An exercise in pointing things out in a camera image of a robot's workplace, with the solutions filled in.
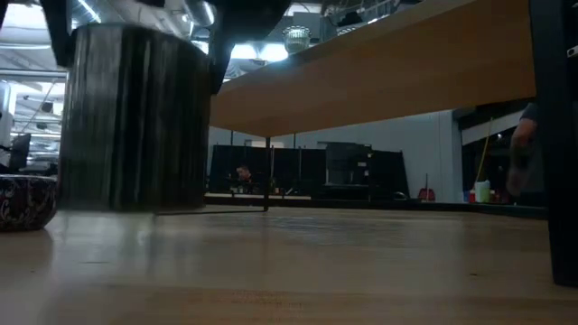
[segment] metal pole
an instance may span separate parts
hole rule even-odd
[[[263,187],[264,191],[264,203],[263,203],[263,211],[267,212],[269,210],[269,192],[271,191],[271,138],[267,137],[265,139],[265,156],[266,156],[266,164],[265,164],[265,186]]]
[[[573,102],[578,59],[568,59],[574,47],[574,1],[529,0],[532,24],[538,137],[544,156],[544,181],[549,211],[550,249],[554,281],[578,286],[578,143]]]

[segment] ceiling light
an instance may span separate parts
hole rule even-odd
[[[283,30],[285,49],[293,54],[309,49],[311,30],[303,26],[290,26]]]
[[[79,3],[89,12],[89,14],[92,16],[92,19],[94,19],[97,23],[102,23],[100,16],[92,9],[89,4],[87,4],[85,0],[79,0]]]
[[[263,50],[259,53],[259,59],[267,60],[269,62],[277,62],[287,59],[287,50],[283,44],[270,43],[265,45]]]
[[[23,134],[18,134],[18,133],[16,133],[16,132],[12,132],[10,135],[11,135],[11,136],[18,136],[18,135],[25,135],[25,133],[23,133]],[[60,139],[60,138],[61,138],[61,135],[49,134],[49,133],[47,133],[47,134],[35,133],[35,134],[30,134],[30,136],[33,136],[33,137],[44,137],[44,138],[54,138],[54,139]]]
[[[237,44],[231,52],[231,59],[255,59],[255,48],[249,44]]]

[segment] wall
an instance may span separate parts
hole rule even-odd
[[[234,145],[246,140],[263,140],[253,135],[234,133]],[[293,135],[278,136],[272,142],[293,147]],[[298,134],[296,145],[317,148],[318,142],[371,144],[382,151],[403,151],[410,195],[416,197],[425,186],[435,191],[437,201],[458,202],[461,194],[461,133],[452,119],[452,111],[409,116],[386,121],[349,125]],[[229,144],[230,131],[210,129],[210,153],[214,144]]]

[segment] person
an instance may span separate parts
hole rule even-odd
[[[251,171],[246,165],[237,167],[238,179],[243,182],[251,182]]]
[[[517,124],[510,142],[510,168],[507,190],[517,203],[544,207],[545,191],[542,150],[537,139],[538,106],[530,103]]]

